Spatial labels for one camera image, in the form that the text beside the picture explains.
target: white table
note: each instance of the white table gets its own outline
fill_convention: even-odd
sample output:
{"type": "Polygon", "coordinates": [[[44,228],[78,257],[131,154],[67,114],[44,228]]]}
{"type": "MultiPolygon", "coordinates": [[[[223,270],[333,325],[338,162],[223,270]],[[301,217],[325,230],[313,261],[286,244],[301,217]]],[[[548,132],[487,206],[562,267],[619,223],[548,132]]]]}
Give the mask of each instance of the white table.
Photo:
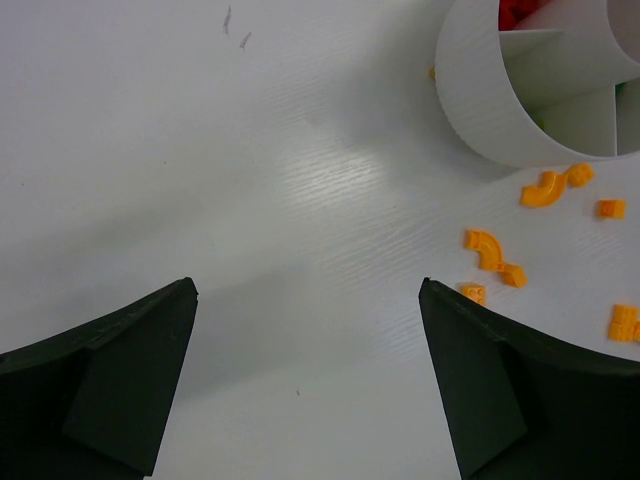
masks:
{"type": "Polygon", "coordinates": [[[215,0],[2,2],[0,350],[192,276],[154,478],[224,480],[459,478],[424,276],[640,359],[605,334],[640,304],[640,164],[519,207],[538,172],[470,152],[426,79],[449,5],[234,0],[227,37],[215,0]],[[601,196],[629,218],[594,221],[601,196]],[[466,227],[530,285],[477,270],[466,227]]]}

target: red object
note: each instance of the red object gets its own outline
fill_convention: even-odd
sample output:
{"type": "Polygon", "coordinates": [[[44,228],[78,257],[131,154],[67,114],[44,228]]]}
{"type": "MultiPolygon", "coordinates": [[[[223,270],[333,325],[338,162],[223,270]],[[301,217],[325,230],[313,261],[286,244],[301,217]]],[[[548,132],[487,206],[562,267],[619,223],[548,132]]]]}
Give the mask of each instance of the red object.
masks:
{"type": "Polygon", "coordinates": [[[498,28],[513,30],[518,23],[540,8],[540,0],[500,0],[498,28]]]}

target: scuff mark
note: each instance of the scuff mark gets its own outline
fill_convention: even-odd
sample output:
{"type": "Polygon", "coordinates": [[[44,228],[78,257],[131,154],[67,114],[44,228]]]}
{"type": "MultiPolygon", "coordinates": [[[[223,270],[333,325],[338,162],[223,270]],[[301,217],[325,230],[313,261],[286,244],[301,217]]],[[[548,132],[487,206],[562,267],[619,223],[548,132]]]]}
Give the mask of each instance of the scuff mark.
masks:
{"type": "Polygon", "coordinates": [[[242,42],[240,43],[241,49],[244,50],[244,47],[247,46],[247,42],[249,41],[250,38],[251,38],[251,32],[247,33],[247,36],[242,39],[242,42]]]}
{"type": "Polygon", "coordinates": [[[231,22],[231,5],[229,5],[229,10],[227,10],[227,16],[224,19],[224,23],[222,24],[222,30],[225,35],[229,35],[229,23],[231,22]]]}

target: orange connector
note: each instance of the orange connector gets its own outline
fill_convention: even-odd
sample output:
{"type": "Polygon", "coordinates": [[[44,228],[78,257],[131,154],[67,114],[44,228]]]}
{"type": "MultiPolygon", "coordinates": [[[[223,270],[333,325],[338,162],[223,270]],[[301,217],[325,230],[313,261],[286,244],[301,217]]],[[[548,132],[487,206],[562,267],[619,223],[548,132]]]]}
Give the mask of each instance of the orange connector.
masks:
{"type": "Polygon", "coordinates": [[[490,233],[482,230],[467,230],[465,248],[480,254],[482,270],[490,272],[504,271],[504,259],[500,242],[490,233]]]}
{"type": "Polygon", "coordinates": [[[625,343],[640,339],[639,325],[637,307],[614,305],[613,319],[609,325],[609,339],[625,343]]]}
{"type": "Polygon", "coordinates": [[[567,175],[564,173],[542,172],[538,186],[522,189],[520,204],[530,208],[541,208],[553,205],[567,187],[567,175]]]}
{"type": "Polygon", "coordinates": [[[487,300],[487,289],[484,286],[478,285],[477,283],[468,283],[460,287],[460,293],[483,307],[485,306],[487,300]]]}
{"type": "Polygon", "coordinates": [[[502,281],[510,287],[522,288],[527,284],[527,275],[524,268],[519,265],[511,265],[507,263],[502,272],[502,281]]]}
{"type": "Polygon", "coordinates": [[[593,168],[588,163],[578,163],[566,171],[569,185],[573,188],[582,188],[596,176],[593,168]]]}
{"type": "Polygon", "coordinates": [[[622,220],[627,209],[624,200],[600,200],[598,204],[598,216],[600,218],[616,218],[622,220]]]}

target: yellow piece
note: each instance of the yellow piece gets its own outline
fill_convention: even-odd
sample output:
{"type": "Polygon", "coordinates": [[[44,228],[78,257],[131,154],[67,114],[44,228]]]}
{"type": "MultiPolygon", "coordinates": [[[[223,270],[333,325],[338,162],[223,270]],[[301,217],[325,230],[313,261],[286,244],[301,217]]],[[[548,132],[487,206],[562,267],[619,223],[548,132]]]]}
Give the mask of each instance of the yellow piece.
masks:
{"type": "Polygon", "coordinates": [[[510,287],[522,288],[527,284],[527,275],[519,265],[506,264],[502,272],[502,281],[510,287]]]}
{"type": "Polygon", "coordinates": [[[612,324],[633,327],[638,323],[638,307],[614,305],[612,324]]]}
{"type": "Polygon", "coordinates": [[[542,172],[537,187],[522,189],[520,203],[525,207],[541,208],[556,203],[567,187],[567,175],[564,173],[542,172]]]}
{"type": "Polygon", "coordinates": [[[476,283],[468,283],[460,287],[460,292],[467,298],[470,298],[474,302],[485,306],[487,299],[487,289],[482,285],[476,283]]]}
{"type": "Polygon", "coordinates": [[[481,230],[467,230],[465,248],[480,254],[479,267],[482,270],[490,272],[502,272],[504,270],[502,246],[490,233],[481,230]]]}
{"type": "Polygon", "coordinates": [[[634,333],[634,325],[618,325],[617,323],[609,325],[609,340],[613,340],[615,342],[632,342],[634,339],[634,333]]]}
{"type": "Polygon", "coordinates": [[[624,218],[627,202],[624,200],[600,200],[598,216],[601,218],[624,218]]]}
{"type": "Polygon", "coordinates": [[[566,171],[569,185],[573,188],[582,188],[596,176],[593,168],[588,163],[578,163],[566,171]]]}

